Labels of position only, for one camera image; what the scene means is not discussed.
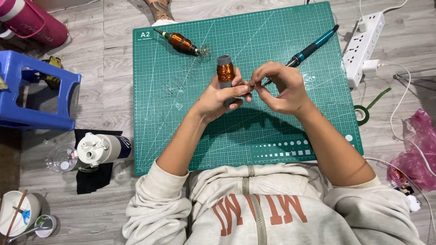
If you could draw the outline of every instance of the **white bowl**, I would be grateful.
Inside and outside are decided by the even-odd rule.
[[[22,195],[23,193],[20,191],[10,191],[3,196],[0,212],[0,233],[3,235],[6,235],[12,222],[12,217],[15,214],[15,209],[12,207],[18,207]],[[17,214],[10,230],[10,237],[18,236],[33,225],[41,211],[41,203],[33,194],[27,193],[20,209],[23,211],[23,214]]]
[[[36,219],[35,227],[38,226],[43,220],[46,220],[46,219],[51,219],[51,221],[53,222],[53,228],[48,229],[48,230],[35,231],[36,235],[39,237],[50,236],[50,234],[53,233],[53,231],[56,229],[56,226],[58,225],[56,222],[56,218],[54,216],[43,214],[43,215],[39,216],[38,219]]]

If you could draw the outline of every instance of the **cutting mat grid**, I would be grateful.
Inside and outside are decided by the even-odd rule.
[[[133,30],[136,174],[146,174],[168,144],[185,113],[216,74],[218,56],[231,55],[234,66],[248,80],[267,61],[287,63],[334,25],[330,4],[321,2],[158,28],[181,33],[197,46],[210,45],[213,51],[206,58],[177,52],[150,27]],[[337,36],[313,53],[299,70],[312,101],[363,154]],[[277,95],[274,85],[270,86]],[[257,142],[305,139],[295,117],[272,112],[253,92],[252,103],[225,113],[207,126],[189,169],[315,160],[313,153],[256,159],[250,150]]]

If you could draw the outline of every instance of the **white power strip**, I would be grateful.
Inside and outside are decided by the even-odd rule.
[[[343,57],[350,88],[357,88],[359,85],[363,74],[363,63],[370,59],[385,25],[383,12],[368,14],[364,18],[367,21],[368,30],[360,32],[359,28],[356,28]]]

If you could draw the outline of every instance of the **hand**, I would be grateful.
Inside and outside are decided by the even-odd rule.
[[[225,100],[242,96],[245,97],[246,102],[250,103],[252,95],[249,93],[248,82],[242,80],[241,72],[237,67],[234,68],[234,72],[235,78],[232,81],[234,87],[221,89],[218,76],[215,75],[189,110],[199,115],[206,123],[210,123],[222,116],[228,109],[234,110],[242,105],[242,100],[236,99],[229,108],[225,108],[223,105]]]
[[[262,79],[271,78],[276,85],[279,95],[272,96],[261,85]],[[259,94],[259,98],[274,112],[302,116],[316,106],[306,93],[303,77],[296,68],[287,67],[280,63],[267,62],[257,68],[249,82]]]

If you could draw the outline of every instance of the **pink bottle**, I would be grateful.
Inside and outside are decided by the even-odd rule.
[[[68,37],[66,26],[30,0],[0,0],[0,21],[17,36],[32,37],[53,48]]]

